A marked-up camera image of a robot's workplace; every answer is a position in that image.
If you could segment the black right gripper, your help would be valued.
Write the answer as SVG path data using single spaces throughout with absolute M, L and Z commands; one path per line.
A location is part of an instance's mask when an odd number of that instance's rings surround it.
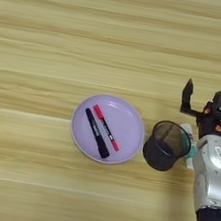
M 210 134 L 221 137 L 221 111 L 215 107 L 214 102 L 206 103 L 201 112 L 194 110 L 190 105 L 190 98 L 194 92 L 193 85 L 192 80 L 188 80 L 182 90 L 181 113 L 195 117 L 199 139 Z

